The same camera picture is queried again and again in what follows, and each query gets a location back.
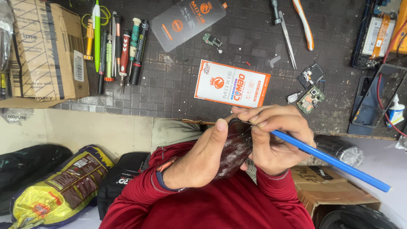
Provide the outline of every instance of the orange and white box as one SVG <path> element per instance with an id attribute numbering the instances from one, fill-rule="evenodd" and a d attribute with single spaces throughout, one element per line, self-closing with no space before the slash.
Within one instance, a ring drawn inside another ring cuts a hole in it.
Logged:
<path id="1" fill-rule="evenodd" d="M 246 108 L 263 105 L 270 74 L 201 60 L 195 98 Z"/>

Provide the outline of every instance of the red long-sleeve shirt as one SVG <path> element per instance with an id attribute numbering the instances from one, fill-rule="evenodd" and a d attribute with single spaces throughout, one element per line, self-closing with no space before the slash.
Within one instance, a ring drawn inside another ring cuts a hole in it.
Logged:
<path id="1" fill-rule="evenodd" d="M 159 148 L 150 168 L 131 180 L 103 219 L 99 229 L 138 228 L 314 228 L 298 200 L 291 171 L 269 176 L 257 169 L 257 186 L 239 170 L 232 178 L 212 181 L 183 192 L 163 189 L 155 168 L 183 156 L 195 142 Z"/>

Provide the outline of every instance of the smartphone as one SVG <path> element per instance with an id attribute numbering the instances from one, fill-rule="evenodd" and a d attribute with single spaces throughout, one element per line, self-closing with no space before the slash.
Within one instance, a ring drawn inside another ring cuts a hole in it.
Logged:
<path id="1" fill-rule="evenodd" d="M 253 150 L 252 126 L 235 118 L 230 120 L 228 138 L 214 180 L 232 177 Z"/>

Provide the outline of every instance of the workbench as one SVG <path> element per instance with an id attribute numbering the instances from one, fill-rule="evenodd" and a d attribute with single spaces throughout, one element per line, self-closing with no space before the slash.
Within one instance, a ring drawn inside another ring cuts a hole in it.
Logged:
<path id="1" fill-rule="evenodd" d="M 70 7 L 66 0 L 55 2 L 80 16 L 91 12 L 93 4 L 91 0 L 71 0 Z M 101 0 L 100 5 L 122 15 L 122 27 L 131 29 L 133 17 L 150 21 L 178 2 Z M 278 1 L 278 9 L 284 13 L 297 70 L 293 70 L 291 65 L 281 26 L 273 25 L 274 17 L 268 0 L 226 2 L 228 7 L 224 18 L 169 53 L 164 52 L 149 30 L 140 85 L 126 83 L 124 93 L 120 95 L 120 79 L 116 78 L 114 82 L 105 83 L 104 95 L 98 95 L 98 74 L 94 62 L 87 61 L 90 96 L 67 101 L 54 108 L 215 122 L 218 118 L 229 116 L 231 106 L 194 98 L 201 59 L 271 74 L 264 105 L 287 105 L 286 96 L 305 91 L 296 77 L 315 61 L 326 72 L 326 98 L 304 117 L 316 134 L 350 136 L 347 130 L 359 78 L 372 75 L 365 69 L 350 66 L 365 0 L 302 0 L 314 38 L 313 51 L 306 47 L 303 25 L 292 1 Z M 219 48 L 222 53 L 217 47 L 202 41 L 205 33 L 211 33 L 223 42 Z M 166 55 L 174 60 L 173 65 L 165 63 Z M 281 60 L 272 68 L 269 61 L 276 55 L 280 55 Z M 399 97 L 400 102 L 406 101 L 402 100 L 402 95 L 399 94 Z M 382 122 L 369 137 L 395 139 L 396 132 Z"/>

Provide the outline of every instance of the white bottle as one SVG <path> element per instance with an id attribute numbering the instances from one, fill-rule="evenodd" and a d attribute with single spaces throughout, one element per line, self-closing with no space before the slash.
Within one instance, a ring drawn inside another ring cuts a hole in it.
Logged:
<path id="1" fill-rule="evenodd" d="M 393 99 L 393 103 L 394 103 L 393 106 L 389 107 L 389 110 L 387 112 L 389 114 L 390 122 L 392 122 L 393 125 L 396 125 L 397 123 L 404 120 L 403 111 L 404 111 L 405 106 L 398 103 L 397 94 Z M 387 124 L 387 127 L 392 127 L 390 125 L 390 123 L 386 122 L 386 124 Z"/>

